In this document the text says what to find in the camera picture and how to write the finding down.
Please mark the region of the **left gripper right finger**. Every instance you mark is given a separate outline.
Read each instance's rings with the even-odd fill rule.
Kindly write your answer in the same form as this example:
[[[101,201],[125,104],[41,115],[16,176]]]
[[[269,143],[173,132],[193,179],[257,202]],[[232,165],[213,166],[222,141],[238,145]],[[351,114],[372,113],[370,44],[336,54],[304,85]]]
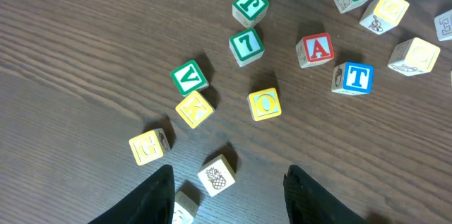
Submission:
[[[283,186],[290,224],[367,223],[297,165],[289,166]]]

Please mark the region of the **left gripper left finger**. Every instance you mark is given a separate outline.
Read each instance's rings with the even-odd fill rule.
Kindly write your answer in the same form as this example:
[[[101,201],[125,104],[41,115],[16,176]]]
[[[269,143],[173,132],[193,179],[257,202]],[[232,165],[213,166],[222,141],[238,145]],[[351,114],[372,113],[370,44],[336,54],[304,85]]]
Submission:
[[[89,224],[170,224],[175,202],[174,171],[163,165]]]

